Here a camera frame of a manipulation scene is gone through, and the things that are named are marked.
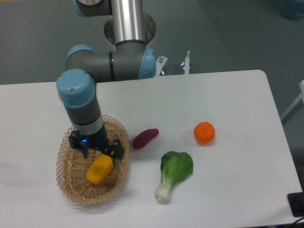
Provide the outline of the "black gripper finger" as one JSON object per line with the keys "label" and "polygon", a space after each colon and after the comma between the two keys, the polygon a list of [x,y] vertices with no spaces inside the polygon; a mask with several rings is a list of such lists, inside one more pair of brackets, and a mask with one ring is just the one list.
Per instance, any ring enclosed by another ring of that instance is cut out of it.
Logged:
{"label": "black gripper finger", "polygon": [[113,165],[116,166],[124,157],[124,147],[119,139],[108,141],[108,145],[103,154],[112,159]]}
{"label": "black gripper finger", "polygon": [[87,139],[81,134],[80,130],[73,130],[69,136],[70,146],[74,150],[82,153],[83,158],[88,158]]}

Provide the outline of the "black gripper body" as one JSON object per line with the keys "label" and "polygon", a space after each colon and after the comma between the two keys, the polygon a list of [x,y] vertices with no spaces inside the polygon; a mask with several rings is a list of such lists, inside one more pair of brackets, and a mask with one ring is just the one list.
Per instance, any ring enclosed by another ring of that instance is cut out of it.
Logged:
{"label": "black gripper body", "polygon": [[104,124],[93,134],[84,134],[81,130],[77,130],[77,132],[79,132],[79,145],[77,149],[81,152],[86,152],[88,149],[105,151],[109,147],[109,140]]}

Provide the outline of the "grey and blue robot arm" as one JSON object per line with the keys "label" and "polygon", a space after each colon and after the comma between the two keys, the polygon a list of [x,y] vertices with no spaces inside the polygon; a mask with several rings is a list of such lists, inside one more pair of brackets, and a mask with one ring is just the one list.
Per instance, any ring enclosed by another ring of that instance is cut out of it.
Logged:
{"label": "grey and blue robot arm", "polygon": [[84,17],[113,17],[116,49],[96,53],[89,46],[76,45],[67,54],[57,91],[74,128],[70,146],[84,158],[89,150],[96,150],[117,164],[125,151],[120,140],[110,141],[107,137],[96,85],[155,76],[155,52],[146,46],[148,29],[143,4],[140,0],[75,0],[73,6]]}

